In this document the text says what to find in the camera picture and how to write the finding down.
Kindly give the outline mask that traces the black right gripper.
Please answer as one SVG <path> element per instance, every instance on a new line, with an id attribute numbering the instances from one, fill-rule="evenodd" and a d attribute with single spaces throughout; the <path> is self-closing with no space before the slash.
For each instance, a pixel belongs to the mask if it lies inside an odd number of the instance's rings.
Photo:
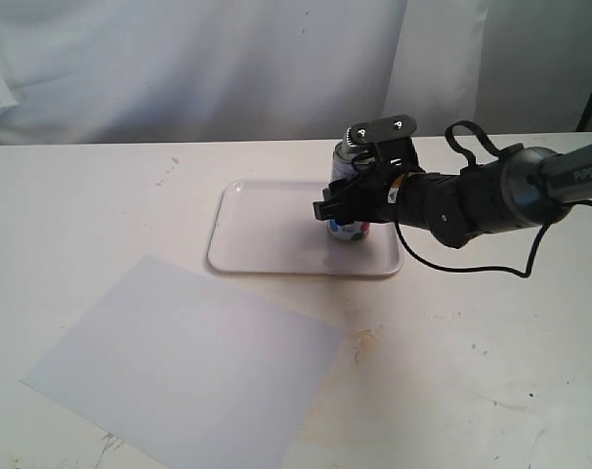
<path id="1" fill-rule="evenodd" d="M 459 249 L 486 233 L 481 210 L 486 190 L 478 169 L 457 175 L 375 168 L 368 186 L 360 178 L 331 182 L 313 202 L 315 219 L 344 226 L 356 222 L 397 223 L 422 229 L 446 247 Z"/>

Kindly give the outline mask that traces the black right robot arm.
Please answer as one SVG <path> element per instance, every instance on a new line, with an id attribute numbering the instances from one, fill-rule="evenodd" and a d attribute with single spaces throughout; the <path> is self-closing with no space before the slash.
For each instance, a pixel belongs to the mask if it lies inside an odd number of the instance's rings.
<path id="1" fill-rule="evenodd" d="M 373 144 L 359 173 L 331 183 L 314 204 L 321 221 L 397 223 L 461 248 L 495 235 L 562 220 L 592 198 L 592 144 L 569 153 L 515 144 L 470 160 L 457 175 L 424 171 L 409 138 Z"/>

